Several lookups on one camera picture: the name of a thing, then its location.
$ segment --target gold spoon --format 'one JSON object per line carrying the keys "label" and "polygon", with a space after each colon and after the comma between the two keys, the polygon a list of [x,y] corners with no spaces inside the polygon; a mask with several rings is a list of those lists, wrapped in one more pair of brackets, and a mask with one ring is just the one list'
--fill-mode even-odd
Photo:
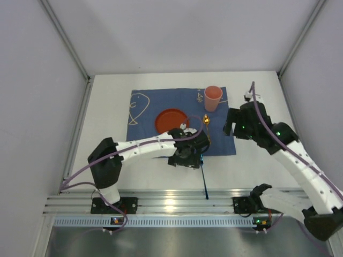
{"label": "gold spoon", "polygon": [[206,129],[207,129],[207,138],[211,144],[211,138],[210,138],[210,132],[208,130],[208,125],[210,124],[210,117],[205,114],[204,117],[203,117],[203,123],[206,125]]}

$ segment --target blue placemat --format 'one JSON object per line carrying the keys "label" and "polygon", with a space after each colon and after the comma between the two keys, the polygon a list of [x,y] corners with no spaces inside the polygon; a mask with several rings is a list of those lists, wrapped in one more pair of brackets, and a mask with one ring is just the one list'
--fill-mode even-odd
{"label": "blue placemat", "polygon": [[[133,90],[126,140],[139,140],[158,135],[155,128],[157,115],[166,109],[175,108],[183,111],[187,116],[197,115],[201,119],[204,114],[209,115],[211,122],[208,129],[212,143],[204,156],[235,155],[236,148],[233,137],[225,136],[222,131],[229,105],[226,88],[222,87],[221,89],[223,97],[215,112],[206,112],[203,88]],[[189,126],[199,129],[200,121],[191,118]]]}

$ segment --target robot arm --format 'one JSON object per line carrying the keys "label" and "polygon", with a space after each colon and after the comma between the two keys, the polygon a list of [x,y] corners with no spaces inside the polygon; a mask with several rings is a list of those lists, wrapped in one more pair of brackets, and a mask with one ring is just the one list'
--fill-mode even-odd
{"label": "robot arm", "polygon": [[113,142],[103,139],[88,157],[91,163],[107,154],[119,152],[112,158],[91,167],[95,186],[111,204],[120,200],[117,181],[122,168],[141,159],[169,157],[168,164],[199,169],[201,154],[207,151],[210,142],[204,131],[197,136],[192,128],[174,128],[159,136],[129,142]]}
{"label": "robot arm", "polygon": [[[261,96],[257,95],[256,102],[252,102],[249,91],[244,98],[247,102],[239,109],[229,109],[224,133],[230,135],[235,123],[233,136],[253,140],[266,149],[290,172],[309,197],[309,200],[297,198],[262,184],[255,187],[248,197],[251,213],[263,209],[280,211],[303,222],[319,240],[327,240],[343,226],[343,196],[309,157],[296,133],[285,123],[271,122]],[[122,167],[143,158],[168,157],[169,165],[199,168],[201,154],[209,145],[203,131],[175,128],[157,137],[138,141],[114,143],[112,138],[106,138],[89,156],[88,162],[118,152],[113,158],[91,167],[97,189],[109,203],[116,203],[120,200],[116,183]]]}
{"label": "robot arm", "polygon": [[[261,96],[256,97],[256,103],[250,101],[252,98],[250,92],[247,92],[244,98],[247,103],[240,106],[239,109],[229,110],[223,128],[224,133],[230,135],[232,124],[235,123],[233,136],[253,140],[258,146],[266,149],[289,171],[310,199],[300,199],[263,184],[255,187],[250,193],[251,210],[274,209],[280,211],[304,223],[316,238],[327,240],[343,226],[341,197],[327,183],[329,179],[305,151],[295,132],[285,123],[273,124],[271,122]],[[268,128],[286,145],[288,150],[284,150],[268,133],[257,115],[255,104]],[[307,164],[304,164],[291,152],[296,153]]]}

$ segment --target purple cable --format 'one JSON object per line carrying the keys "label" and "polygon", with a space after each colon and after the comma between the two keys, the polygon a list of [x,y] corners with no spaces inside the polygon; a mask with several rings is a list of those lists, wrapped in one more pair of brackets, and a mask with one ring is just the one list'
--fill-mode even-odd
{"label": "purple cable", "polygon": [[256,101],[256,92],[255,92],[255,82],[253,81],[251,84],[251,87],[249,89],[249,92],[252,91],[252,98],[253,98],[253,104],[255,106],[256,109],[256,113],[257,116],[260,120],[260,122],[262,123],[262,125],[264,126],[264,128],[267,130],[267,132],[270,134],[270,136],[286,151],[288,151],[290,154],[292,154],[294,157],[296,157],[297,159],[299,159],[303,164],[305,164],[306,166],[309,166],[309,168],[311,170],[313,170],[317,175],[321,176],[322,179],[329,185],[329,187],[331,187],[331,189],[334,190],[334,192],[336,193],[336,195],[343,201],[343,195],[339,192],[339,190],[337,189],[337,187],[324,175],[322,174],[319,170],[317,170],[315,167],[313,167],[310,163],[308,163],[304,158],[302,158],[301,156],[299,156],[296,152],[294,152],[293,150],[291,150],[290,148],[288,148],[268,127],[268,125],[265,123],[265,121],[263,120],[263,117],[261,115],[261,112],[259,110],[257,101]]}
{"label": "purple cable", "polygon": [[307,237],[307,239],[309,239],[314,246],[316,246],[318,248],[318,250],[320,250],[323,254],[325,254],[328,257],[333,257],[330,253],[328,253],[324,248],[322,248],[309,234],[307,234],[307,232],[305,231],[304,227],[301,225],[301,223],[299,221],[297,221],[301,231],[304,233],[304,235]]}
{"label": "purple cable", "polygon": [[[72,188],[72,187],[79,186],[79,185],[91,185],[91,186],[94,186],[94,187],[96,188],[95,184],[92,183],[92,182],[80,182],[80,183],[76,183],[76,184],[67,186],[67,187],[65,188],[65,190],[70,189],[70,188]],[[122,224],[122,226],[121,226],[119,229],[115,230],[114,232],[121,231],[121,230],[125,227],[125,225],[127,224],[128,220],[129,220],[128,217],[127,217],[127,215],[126,215],[124,212],[122,212],[120,209],[118,209],[117,207],[111,205],[111,204],[102,196],[101,193],[99,193],[99,195],[100,195],[100,198],[104,201],[104,203],[106,203],[106,204],[107,204],[109,207],[111,207],[113,210],[115,210],[115,211],[119,212],[121,215],[123,215],[123,217],[124,217],[124,219],[125,219],[125,222]]]}
{"label": "purple cable", "polygon": [[272,229],[274,229],[275,226],[276,226],[277,224],[279,224],[279,222],[282,220],[282,217],[283,217],[283,216],[284,216],[284,214],[281,213],[281,215],[280,215],[280,216],[277,218],[277,220],[271,225],[271,227],[268,228],[268,229],[266,229],[267,232],[269,232],[269,231],[271,231]]}
{"label": "purple cable", "polygon": [[[187,137],[187,138],[177,138],[177,139],[161,139],[160,142],[171,142],[171,141],[174,141],[174,142],[179,142],[179,141],[186,141],[186,140],[191,140],[193,138],[196,138],[197,136],[200,135],[200,133],[202,132],[203,130],[203,121],[202,119],[199,117],[199,116],[189,116],[184,122],[186,122],[189,118],[197,118],[200,120],[200,123],[201,123],[201,127],[200,127],[200,130],[197,131],[197,133],[195,133],[194,135],[192,135],[191,137]],[[158,142],[158,140],[150,140],[150,141],[147,141],[147,142],[143,142],[140,144],[140,146],[144,146],[144,145],[148,145],[149,143],[156,143]],[[59,190],[62,191],[62,190],[65,190],[67,189],[67,184],[70,183],[70,181],[72,181],[76,176],[78,176],[80,173],[82,173],[83,171],[87,170],[88,168],[98,164],[99,162],[102,162],[103,160],[107,159],[107,158],[110,158],[112,156],[115,156],[117,154],[121,154],[123,152],[126,152],[126,151],[129,151],[129,150],[132,150],[132,149],[135,149],[137,148],[138,146],[137,145],[134,145],[134,146],[130,146],[130,147],[126,147],[122,150],[119,150],[119,151],[116,151],[114,153],[110,153],[108,155],[105,155],[97,160],[95,160],[94,162],[91,162],[90,164],[84,166],[82,169],[80,169],[79,171],[77,171],[75,174],[73,174],[72,176],[70,176],[68,179],[66,179],[62,185],[60,186]]]}

